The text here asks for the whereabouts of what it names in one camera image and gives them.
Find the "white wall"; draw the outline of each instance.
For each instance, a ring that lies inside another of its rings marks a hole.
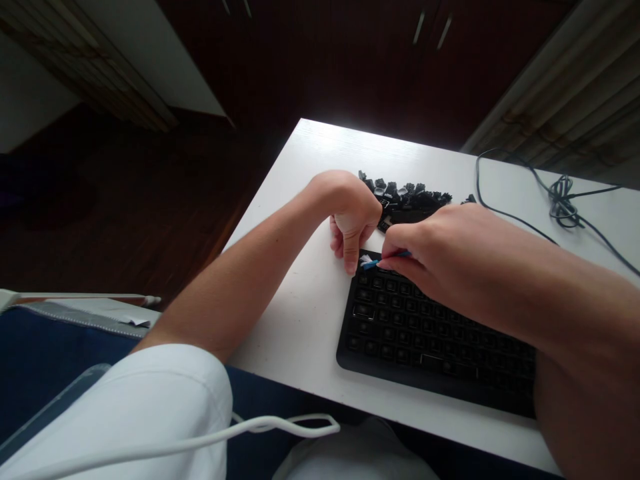
[[[2,32],[0,59],[0,153],[8,153],[80,99]]]
[[[76,2],[167,105],[225,115],[155,0]]]

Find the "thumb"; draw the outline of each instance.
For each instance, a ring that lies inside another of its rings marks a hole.
[[[343,234],[345,270],[351,276],[355,275],[355,271],[358,268],[358,256],[360,254],[360,233],[362,233],[362,230],[356,230]]]

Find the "cabinet door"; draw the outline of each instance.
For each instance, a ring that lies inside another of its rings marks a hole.
[[[398,136],[397,115],[438,4],[439,0],[334,0],[330,72],[317,118]]]
[[[458,150],[571,6],[442,0],[412,87],[404,138]]]

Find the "keyboard cable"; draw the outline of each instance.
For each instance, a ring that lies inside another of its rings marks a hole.
[[[501,215],[505,215],[514,220],[518,220],[518,222],[524,223],[530,229],[538,232],[540,235],[542,235],[544,238],[554,243],[555,245],[558,245],[555,240],[553,240],[546,233],[538,230],[529,222],[522,220],[522,218],[516,217],[515,215],[512,215],[505,211],[490,207],[488,204],[486,204],[484,200],[482,200],[482,194],[480,194],[480,159],[487,158],[487,155],[492,152],[506,153],[508,155],[507,158],[511,157],[518,160],[518,162],[520,162],[520,164],[522,164],[524,168],[527,168],[528,170],[530,170],[530,172],[532,172],[538,184],[540,184],[540,186],[542,186],[542,188],[544,188],[544,190],[547,191],[547,194],[549,196],[549,201],[551,202],[549,216],[551,218],[554,218],[558,225],[560,225],[562,228],[569,229],[569,228],[576,228],[576,227],[585,228],[583,223],[586,224],[586,226],[591,228],[602,239],[602,241],[608,246],[608,248],[611,250],[614,256],[618,258],[618,260],[620,260],[629,270],[634,272],[634,274],[640,277],[640,271],[636,267],[634,267],[626,258],[624,258],[624,256],[622,256],[622,254],[620,254],[618,250],[616,250],[616,248],[602,234],[602,232],[600,232],[600,230],[594,227],[593,224],[588,220],[586,220],[586,218],[584,218],[582,215],[578,214],[578,208],[576,208],[576,206],[574,206],[571,203],[571,199],[574,199],[576,197],[584,197],[586,195],[595,195],[596,193],[604,193],[608,191],[618,190],[622,188],[622,185],[614,185],[609,188],[593,190],[593,191],[588,191],[584,193],[569,193],[571,190],[571,187],[573,186],[573,180],[569,178],[569,176],[567,175],[560,176],[558,180],[553,182],[551,186],[548,187],[542,181],[542,179],[538,175],[538,172],[536,172],[536,170],[532,166],[530,166],[529,162],[523,160],[520,156],[516,155],[513,152],[510,152],[502,148],[492,148],[478,155],[475,160],[475,189],[478,194],[478,202],[480,203],[480,205],[482,205],[486,209],[492,210],[496,213],[500,213]]]

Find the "dark floor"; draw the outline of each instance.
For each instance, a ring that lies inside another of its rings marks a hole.
[[[17,152],[37,194],[0,209],[0,288],[158,295],[166,307],[224,247],[288,136],[186,111],[169,134],[73,115]]]

